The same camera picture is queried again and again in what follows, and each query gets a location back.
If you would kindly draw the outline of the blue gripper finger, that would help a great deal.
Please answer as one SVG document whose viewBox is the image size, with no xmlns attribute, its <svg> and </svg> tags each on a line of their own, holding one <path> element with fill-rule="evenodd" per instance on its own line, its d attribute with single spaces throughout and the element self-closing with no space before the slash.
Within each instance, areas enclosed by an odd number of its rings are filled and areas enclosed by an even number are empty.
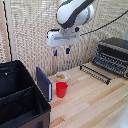
<svg viewBox="0 0 128 128">
<path fill-rule="evenodd" d="M 58 50 L 57 50 L 56 48 L 54 48 L 53 54 L 54 54 L 55 57 L 57 57 L 57 55 L 58 55 Z"/>
<path fill-rule="evenodd" d="M 71 51 L 71 47 L 68 47 L 68 48 L 66 48 L 66 54 L 70 54 L 70 51 Z"/>
</svg>

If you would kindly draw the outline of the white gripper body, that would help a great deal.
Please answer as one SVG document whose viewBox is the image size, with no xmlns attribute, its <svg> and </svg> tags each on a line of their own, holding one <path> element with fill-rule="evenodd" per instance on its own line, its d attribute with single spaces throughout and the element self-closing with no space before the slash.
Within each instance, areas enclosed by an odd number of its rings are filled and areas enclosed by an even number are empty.
<svg viewBox="0 0 128 128">
<path fill-rule="evenodd" d="M 60 29 L 52 29 L 47 32 L 47 45 L 49 47 L 58 47 L 77 44 L 80 39 L 78 32 L 62 34 Z"/>
</svg>

